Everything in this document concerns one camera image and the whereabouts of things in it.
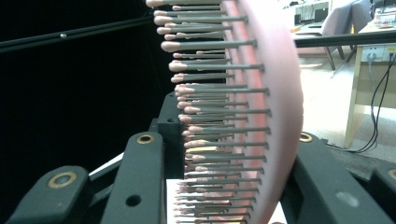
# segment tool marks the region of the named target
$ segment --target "electrical cable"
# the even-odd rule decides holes
[[[374,81],[373,81],[372,64],[373,64],[373,61],[375,61],[375,59],[376,59],[376,54],[375,53],[373,53],[373,57],[371,56],[371,53],[369,53],[367,55],[367,62],[369,64],[369,78],[370,78],[371,88],[372,88],[372,91],[373,91],[373,102],[375,101],[375,84],[374,84]],[[375,128],[376,127],[376,121],[375,121],[375,115],[373,113],[374,112],[373,107],[374,107],[373,104],[371,104],[371,119],[372,119],[372,122],[373,122],[374,128]],[[375,146],[374,146],[373,149],[375,149],[377,147],[377,145],[378,145],[378,143],[376,142],[376,139],[375,139]]]
[[[375,60],[375,57],[371,58],[370,55],[368,55],[367,59],[368,59],[367,61],[369,62],[369,75],[370,75],[370,79],[372,79],[372,78],[371,78],[371,70],[370,70],[370,69],[371,69],[371,63]],[[376,148],[376,146],[377,146],[376,139],[377,139],[377,137],[378,137],[378,119],[379,119],[379,113],[380,113],[380,110],[381,110],[381,107],[382,107],[382,103],[383,103],[384,97],[385,97],[385,92],[386,92],[386,90],[387,90],[388,83],[389,83],[390,68],[393,66],[393,64],[394,64],[395,61],[396,61],[396,55],[393,55],[393,53],[391,53],[391,54],[389,55],[388,70],[387,70],[387,72],[384,74],[384,76],[382,76],[380,82],[378,83],[378,85],[376,86],[376,88],[375,88],[375,90],[374,90],[374,94],[373,94],[373,98],[372,98],[372,102],[371,102],[371,118],[372,118],[372,121],[373,121],[373,124],[374,124],[374,131],[373,131],[372,137],[371,137],[370,140],[367,142],[367,144],[366,144],[364,147],[360,148],[360,149],[354,150],[354,149],[344,149],[344,148],[342,148],[342,149],[340,149],[340,150],[347,151],[347,152],[351,152],[351,153],[362,153],[362,152],[365,152],[365,151],[368,151],[368,150],[371,150],[371,149],[375,149],[375,148]],[[381,84],[382,84],[382,82],[384,81],[384,79],[385,79],[385,86],[384,86],[384,90],[382,91],[381,100],[380,100],[380,102],[379,102],[378,110],[377,110],[376,116],[375,116],[375,113],[374,113],[374,102],[375,102],[375,97],[376,97],[376,93],[378,92],[378,89],[379,89],[379,87],[381,86]]]
[[[377,139],[377,137],[378,137],[378,119],[379,119],[379,113],[380,113],[381,106],[382,106],[382,103],[383,103],[383,101],[384,101],[385,92],[386,92],[386,90],[387,90],[388,83],[389,83],[389,72],[390,72],[390,68],[393,66],[393,64],[394,64],[394,62],[395,62],[395,60],[396,60],[396,57],[394,57],[393,60],[392,60],[392,57],[393,57],[393,53],[391,53],[391,54],[389,55],[388,70],[387,70],[387,72],[385,73],[385,75],[381,78],[381,81],[378,83],[378,85],[377,85],[377,87],[376,87],[376,89],[375,89],[375,93],[374,93],[373,98],[372,98],[372,102],[371,102],[371,114],[372,114],[372,120],[373,120],[373,122],[374,122],[375,130],[374,130],[374,132],[373,132],[373,135],[372,135],[370,141],[369,141],[364,147],[362,147],[361,149],[358,149],[358,150],[354,151],[355,153],[362,153],[362,152],[368,151],[368,150],[370,150],[370,149],[372,148],[373,144],[376,143],[376,139]],[[377,112],[376,112],[376,118],[375,118],[375,116],[374,116],[374,101],[375,101],[375,96],[376,96],[376,93],[377,93],[379,87],[381,86],[382,82],[384,81],[384,79],[386,79],[386,81],[385,81],[385,87],[384,87],[384,90],[383,90],[383,92],[382,92],[381,100],[380,100],[380,102],[379,102],[378,110],[377,110]]]

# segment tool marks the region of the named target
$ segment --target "screw hole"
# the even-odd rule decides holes
[[[154,136],[148,135],[148,134],[141,135],[137,138],[136,141],[138,144],[148,144],[148,143],[151,143],[152,141],[154,141]]]
[[[63,172],[51,178],[48,185],[52,189],[61,189],[72,184],[76,178],[77,174],[74,172]]]
[[[126,200],[126,205],[135,207],[142,202],[142,198],[139,195],[132,195]]]
[[[301,133],[300,135],[300,142],[312,142],[313,138],[311,135],[307,134],[307,133]]]

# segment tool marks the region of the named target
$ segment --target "black cable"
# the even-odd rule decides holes
[[[367,143],[364,147],[362,147],[362,148],[360,148],[360,149],[358,149],[358,150],[356,150],[356,151],[350,151],[350,152],[354,152],[354,153],[362,153],[362,152],[365,152],[365,151],[367,151],[367,150],[370,150],[370,149],[372,148],[373,144],[376,142],[376,139],[377,139],[377,137],[378,137],[378,119],[379,119],[379,113],[380,113],[381,106],[382,106],[382,103],[383,103],[384,97],[385,97],[385,92],[386,92],[386,90],[387,90],[388,83],[389,83],[390,68],[393,66],[394,62],[396,61],[396,55],[394,55],[394,56],[395,56],[395,57],[393,57],[393,54],[390,54],[390,55],[389,55],[388,70],[387,70],[387,72],[385,73],[385,75],[381,78],[381,81],[380,81],[380,82],[378,83],[378,85],[376,86],[375,92],[374,92],[374,94],[373,94],[373,98],[372,98],[372,102],[371,102],[371,118],[372,118],[372,121],[373,121],[373,124],[374,124],[373,135],[372,135],[372,137],[370,138],[370,140],[368,141],[368,143]],[[376,96],[376,93],[377,93],[379,87],[381,86],[382,82],[384,81],[384,79],[386,79],[386,81],[385,81],[385,87],[384,87],[384,90],[382,91],[381,100],[380,100],[380,103],[379,103],[379,105],[378,105],[378,110],[377,110],[376,117],[375,117],[375,115],[374,115],[374,101],[375,101],[375,96]]]

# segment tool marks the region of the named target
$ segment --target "floor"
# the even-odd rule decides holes
[[[348,55],[350,49],[344,50]],[[336,71],[332,71],[327,58],[300,59],[304,91],[303,131],[327,139],[332,146],[344,147],[355,59],[345,63],[336,51],[332,56]],[[371,138],[374,127],[369,113],[367,106],[350,149],[364,147]],[[381,108],[377,147],[361,155],[396,162],[395,127],[396,110]]]

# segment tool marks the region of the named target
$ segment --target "office chair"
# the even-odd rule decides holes
[[[352,21],[350,17],[350,9],[353,2],[348,2],[340,7],[336,7],[326,20],[323,22],[321,28],[308,28],[295,34],[294,38],[307,38],[324,35],[343,35],[350,32]],[[344,60],[344,52],[341,46],[337,47],[316,47],[316,48],[301,48],[298,49],[300,57],[327,57],[329,59],[332,70],[335,70],[334,61],[331,53],[338,49],[341,59]]]

